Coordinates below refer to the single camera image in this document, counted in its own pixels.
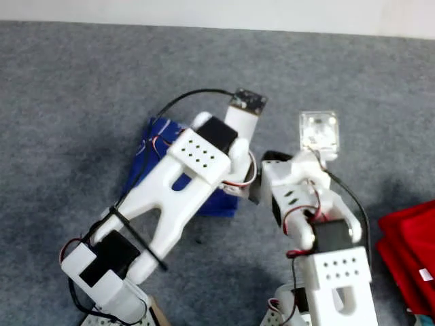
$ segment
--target black cable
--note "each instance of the black cable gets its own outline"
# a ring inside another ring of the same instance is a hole
[[[315,151],[314,149],[311,149],[309,147],[309,150],[313,152],[314,156],[316,157],[317,161],[319,162],[320,168],[322,171],[324,171],[326,174],[329,175],[329,177],[334,180],[334,182],[339,185],[340,187],[342,187],[348,194],[349,196],[352,197],[353,201],[357,204],[360,213],[362,215],[362,219],[364,220],[364,226],[366,228],[366,232],[365,232],[365,242],[366,242],[366,250],[367,250],[367,256],[368,256],[368,265],[370,266],[370,271],[372,269],[372,247],[371,247],[371,236],[370,236],[370,220],[368,219],[368,215],[366,213],[366,210],[364,209],[364,207],[361,205],[360,200],[358,199],[358,197],[355,195],[355,193],[349,188],[348,185],[346,185],[346,183],[343,182],[343,180],[341,180],[339,177],[337,177],[334,173],[332,173],[331,171],[329,171],[327,168],[325,168],[320,160],[320,155],[318,151]]]
[[[287,317],[286,320],[284,320],[281,324],[279,324],[279,326],[283,326],[286,323],[289,322],[290,319],[293,318],[294,313],[296,312],[296,287],[298,286],[298,283],[296,282],[296,271],[295,271],[295,267],[294,267],[294,261],[296,260],[297,257],[294,257],[292,259],[292,273],[293,273],[293,290],[295,290],[295,292],[293,293],[294,296],[294,300],[293,300],[293,308],[292,308],[292,312],[290,313],[289,317]]]
[[[110,207],[109,209],[110,214],[114,214],[121,222],[124,224],[124,227],[135,237],[137,242],[139,242],[142,247],[150,253],[150,255],[158,262],[158,265],[163,270],[168,270],[168,265],[166,265],[153,250],[151,250],[150,246],[148,246],[148,243],[142,239],[142,237],[139,235],[139,233],[136,232],[136,230],[130,225],[130,221],[119,212],[118,209],[116,209],[114,206]]]
[[[70,278],[68,278],[68,286],[69,286],[69,292],[71,294],[71,298],[73,300],[74,305],[77,307],[78,310],[80,310],[81,312],[84,312],[85,314],[90,314],[91,316],[106,318],[106,319],[109,319],[112,323],[118,322],[118,323],[120,323],[120,324],[122,324],[124,326],[133,326],[133,325],[136,325],[143,318],[143,317],[140,318],[135,323],[127,323],[126,321],[123,321],[123,320],[119,319],[117,316],[114,316],[112,314],[105,314],[104,312],[99,312],[99,311],[94,311],[94,310],[91,310],[91,309],[87,309],[86,307],[84,307],[80,303],[80,301],[79,301],[79,299],[77,297],[77,293],[75,292],[74,282]],[[147,306],[147,304],[143,300],[142,300],[142,302],[145,305],[145,314],[143,314],[143,315],[146,316],[146,314],[148,312],[148,306]]]
[[[183,98],[186,98],[186,97],[188,97],[190,95],[199,94],[199,93],[218,93],[218,94],[223,94],[223,95],[228,95],[228,96],[234,96],[234,93],[229,92],[227,90],[221,90],[219,88],[200,88],[198,90],[191,90],[189,92],[181,94],[180,96],[178,96],[177,98],[174,98],[171,102],[166,104],[163,107],[163,109],[161,109],[157,113],[156,120],[159,119],[160,117],[162,117],[171,107],[174,106],[174,104],[176,104],[177,102],[179,102]]]
[[[147,250],[151,256],[153,256],[153,258],[158,262],[159,266],[163,269],[163,270],[167,270],[167,265],[158,258],[158,256],[155,254],[155,252],[153,252],[153,250],[150,249],[150,247],[148,246],[148,244],[146,243],[146,241],[144,241],[144,239],[142,239],[142,237],[136,232],[136,230],[130,225],[130,221],[124,216],[122,215],[119,211],[118,208],[119,206],[124,202],[125,198],[128,196],[128,194],[130,193],[130,191],[132,190],[132,188],[134,188],[137,184],[137,182],[140,180],[142,174],[145,172],[145,169],[147,167],[147,163],[148,163],[148,159],[150,156],[150,149],[149,149],[149,144],[148,144],[148,139],[151,135],[151,131],[152,131],[152,127],[154,126],[154,124],[158,121],[158,119],[160,119],[173,105],[175,105],[177,102],[179,102],[180,100],[182,100],[183,98],[186,98],[190,95],[193,94],[199,94],[199,93],[218,93],[218,94],[224,94],[224,95],[228,95],[228,96],[233,96],[234,94],[231,92],[228,92],[226,90],[220,90],[217,88],[201,88],[198,90],[192,90],[190,92],[184,93],[180,96],[178,96],[177,98],[174,98],[171,102],[169,102],[168,104],[166,104],[156,115],[156,118],[153,120],[152,123],[148,124],[147,127],[147,132],[146,132],[146,136],[145,136],[145,154],[143,156],[143,162],[142,162],[142,168],[139,171],[139,173],[136,175],[136,177],[134,178],[133,182],[131,183],[130,188],[125,191],[120,198],[118,199],[118,201],[114,204],[114,206],[112,206],[109,210],[109,213],[106,214],[106,216],[104,216],[104,218],[102,218],[102,220],[97,221],[96,223],[94,223],[88,233],[82,238],[82,242],[83,243],[88,243],[90,241],[90,237],[92,236],[92,234],[97,230],[97,228],[103,224],[104,222],[106,222],[112,215],[115,215],[122,223],[123,225],[126,227],[126,229],[135,237],[135,239],[144,247],[145,250]],[[77,298],[77,293],[75,292],[75,287],[74,287],[74,282],[68,278],[68,284],[69,284],[69,292],[71,294],[71,298],[75,304],[75,306],[77,307],[78,310],[90,314],[92,316],[99,316],[99,317],[103,317],[103,318],[107,318],[110,319],[111,321],[117,321],[125,326],[131,326],[131,325],[135,325],[137,323],[140,322],[137,321],[136,323],[126,323],[122,320],[120,320],[118,317],[112,315],[112,314],[105,314],[103,312],[96,312],[90,309],[85,308],[84,306],[82,306],[82,304],[80,303],[80,301]],[[147,305],[145,302],[143,302],[145,304],[145,315],[147,313]]]
[[[227,90],[221,90],[219,88],[200,88],[198,90],[191,90],[189,92],[183,93],[180,96],[174,98],[171,102],[169,102],[168,104],[166,104],[157,114],[156,114],[156,118],[154,119],[154,121],[150,124],[148,124],[148,128],[147,128],[147,133],[145,136],[145,154],[143,155],[143,163],[142,163],[142,168],[140,170],[140,172],[136,175],[134,181],[131,183],[130,189],[128,189],[127,191],[125,191],[120,198],[118,199],[118,201],[115,203],[115,208],[119,208],[119,206],[122,204],[122,202],[124,202],[125,198],[128,196],[128,193],[132,190],[132,188],[134,188],[137,184],[137,182],[140,180],[142,174],[145,172],[145,169],[147,167],[147,163],[148,163],[148,159],[150,156],[150,150],[149,150],[149,144],[148,144],[148,139],[151,135],[151,131],[152,131],[152,127],[154,126],[154,124],[157,122],[157,120],[159,120],[171,107],[173,107],[176,103],[178,103],[180,100],[182,100],[183,98],[186,98],[188,96],[194,95],[194,94],[200,94],[200,93],[217,93],[217,94],[223,94],[223,95],[228,95],[228,96],[234,96],[234,93],[231,93]]]

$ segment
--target blue package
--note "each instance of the blue package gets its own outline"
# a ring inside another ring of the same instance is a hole
[[[128,174],[127,182],[124,185],[123,193],[131,188],[137,175],[141,172],[143,168],[142,164],[146,153],[146,145],[150,146],[150,148],[148,149],[147,165],[143,173],[141,174],[137,184],[142,181],[148,173],[150,173],[155,165],[157,165],[161,157],[166,154],[166,150],[169,148],[169,145],[177,139],[180,132],[185,128],[177,122],[164,118],[159,118],[152,126],[148,141],[145,141],[148,127],[149,126],[147,126],[143,131],[141,144],[133,160],[133,164]],[[174,183],[173,189],[183,189],[188,182],[189,177],[187,175],[182,175]],[[222,190],[217,189],[212,193],[212,195],[204,203],[204,205],[202,205],[198,212],[196,212],[196,215],[234,217],[238,204],[239,199],[237,197],[228,195]]]

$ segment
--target wire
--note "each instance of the wire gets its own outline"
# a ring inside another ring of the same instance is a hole
[[[370,269],[372,268],[372,248],[371,248],[371,236],[370,236],[370,221],[368,219],[368,215],[366,213],[366,210],[361,205],[360,201],[358,200],[358,197],[354,194],[352,190],[336,175],[332,174],[330,171],[325,171],[332,180],[334,180],[339,186],[341,186],[353,199],[353,201],[357,204],[358,208],[360,209],[361,215],[364,220],[364,225],[366,227],[366,250],[367,250],[367,256],[368,256],[368,265],[370,266]]]
[[[276,297],[272,297],[269,300],[267,300],[267,307],[275,312],[278,312],[279,314],[282,314],[280,309],[278,309],[279,300]]]
[[[320,160],[320,155],[318,151],[315,151],[314,149],[308,147],[310,151],[313,152],[314,156],[316,157],[317,161],[319,162],[320,165],[320,169],[322,171],[324,171],[326,174],[329,175],[329,177],[334,180],[334,182],[339,185],[340,187],[342,187],[348,194],[349,196],[352,197],[353,201],[357,204],[362,218],[364,220],[364,226],[366,228],[366,250],[367,250],[367,256],[368,256],[368,265],[370,266],[370,269],[372,268],[372,248],[371,248],[371,235],[370,235],[370,220],[368,219],[368,215],[366,210],[364,209],[364,207],[361,205],[361,202],[359,201],[358,197],[355,195],[355,193],[349,188],[348,185],[346,185],[346,183],[343,182],[343,180],[341,180],[339,177],[337,177],[334,173],[330,172],[327,168],[325,168],[323,166],[323,164],[321,163]]]
[[[123,321],[122,319],[119,319],[117,316],[114,316],[112,314],[105,314],[104,312],[99,312],[99,311],[87,309],[86,307],[84,307],[80,303],[80,301],[77,297],[77,293],[75,292],[74,282],[70,278],[68,278],[68,286],[69,286],[69,292],[71,294],[71,299],[73,300],[73,303],[77,307],[78,310],[80,310],[81,312],[84,312],[85,314],[90,314],[91,316],[97,316],[97,317],[109,319],[112,323],[118,322],[119,324],[124,325],[124,326],[133,326],[133,325],[136,325],[137,323],[140,323],[141,320],[144,318],[144,316],[146,316],[146,314],[148,312],[148,305],[146,304],[145,301],[140,299],[143,302],[143,305],[145,306],[145,313],[137,322],[127,323],[127,322]]]
[[[228,95],[228,96],[234,96],[234,93],[231,93],[227,90],[221,90],[219,88],[200,88],[198,90],[191,90],[189,92],[183,93],[180,96],[174,98],[171,102],[169,102],[168,104],[166,104],[157,114],[156,114],[156,118],[153,120],[153,122],[148,124],[148,128],[147,128],[147,132],[146,132],[146,136],[145,136],[145,153],[143,155],[143,162],[142,162],[142,168],[139,171],[139,173],[137,173],[136,177],[134,178],[134,181],[131,183],[131,186],[128,190],[126,190],[118,199],[118,201],[115,203],[115,207],[119,208],[119,206],[124,202],[125,198],[128,196],[128,194],[130,193],[130,191],[132,190],[132,188],[134,188],[137,184],[137,182],[141,179],[142,174],[145,172],[146,167],[147,167],[147,163],[150,157],[150,151],[149,151],[149,145],[148,145],[148,139],[150,138],[151,135],[151,131],[152,131],[152,127],[154,126],[154,124],[171,108],[173,107],[175,104],[177,104],[180,100],[182,100],[183,98],[186,98],[188,96],[194,95],[194,94],[200,94],[200,93],[217,93],[217,94],[223,94],[223,95]]]
[[[232,182],[232,181],[223,181],[222,182],[223,184],[232,185],[234,187],[246,187],[247,185],[250,185],[251,183],[253,183],[256,180],[257,171],[258,171],[256,158],[251,151],[249,151],[249,156],[251,157],[251,162],[252,162],[252,165],[254,166],[254,170],[252,171],[252,178],[246,182],[241,182],[241,183]]]
[[[198,90],[191,90],[189,92],[186,92],[184,94],[181,94],[180,96],[174,98],[171,102],[166,104],[163,109],[161,109],[157,115],[156,120],[161,118],[171,107],[173,107],[176,103],[178,103],[183,98],[186,98],[188,96],[194,95],[194,94],[200,94],[200,93],[218,93],[218,94],[224,94],[228,96],[234,96],[234,93],[229,92],[227,90],[221,90],[219,88],[200,88]]]
[[[292,274],[293,274],[293,289],[294,290],[296,290],[296,287],[298,286],[298,284],[296,282],[296,269],[294,267],[294,262],[295,262],[297,257],[299,257],[299,256],[295,256],[292,258]],[[286,323],[288,323],[289,320],[293,318],[294,313],[296,312],[296,295],[295,295],[295,293],[293,293],[293,296],[294,296],[294,300],[293,300],[292,312],[290,313],[289,317],[287,317],[286,320],[284,320],[281,324],[279,324],[279,326],[284,326]]]
[[[285,253],[285,256],[288,259],[293,259],[299,256],[306,256],[309,255],[311,253],[310,250],[289,250],[287,251],[287,253]]]
[[[156,141],[157,141],[157,139],[158,139],[159,137],[160,137],[160,139],[163,140],[163,143],[164,143],[165,145],[167,145],[167,146],[171,146],[172,143],[170,143],[170,142],[168,142],[167,140],[165,140],[165,139],[164,139],[163,137],[161,137],[159,134],[157,134],[156,136],[152,137],[152,140],[151,140],[152,148],[153,148],[153,150],[156,152],[156,154],[157,154],[159,160],[161,160],[161,159],[162,159],[162,156],[160,155],[160,153],[158,152],[157,147],[156,147]]]
[[[59,251],[59,265],[62,264],[63,257],[65,256],[65,251],[67,250],[69,245],[75,241],[82,241],[82,238],[72,238],[71,240],[68,240],[68,242],[63,245],[62,249]]]
[[[309,183],[311,184],[311,187],[313,188],[315,197],[317,199],[317,209],[316,212],[314,214],[313,220],[317,220],[319,218],[319,216],[321,215],[321,204],[320,204],[320,195],[318,190],[315,187],[315,184],[312,180],[309,180]]]
[[[287,217],[290,216],[290,214],[292,214],[294,211],[297,211],[298,209],[315,209],[315,210],[317,210],[317,207],[312,206],[312,205],[300,205],[300,206],[296,206],[296,207],[293,207],[292,209],[288,210],[288,212],[284,215],[283,223],[282,223],[282,228],[283,228],[283,232],[285,235],[288,235],[288,233],[287,233]]]

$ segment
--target white wall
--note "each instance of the white wall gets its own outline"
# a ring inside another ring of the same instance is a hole
[[[435,39],[435,0],[0,0],[0,19]]]

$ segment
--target gray carpet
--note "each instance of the gray carpet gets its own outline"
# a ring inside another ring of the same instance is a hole
[[[397,38],[1,23],[0,325],[81,320],[58,250],[116,199],[149,114],[193,88],[243,86],[270,98],[257,156],[298,149],[300,110],[335,110],[342,150],[330,168],[360,196],[375,243],[379,217],[434,197],[434,53],[433,41]],[[227,101],[196,96],[169,117],[223,117]],[[136,225],[149,233],[155,219]],[[175,326],[257,325],[290,279],[288,247],[270,209],[242,202],[234,219],[193,219],[169,272],[142,287]],[[407,325],[376,252],[374,261],[379,324]]]

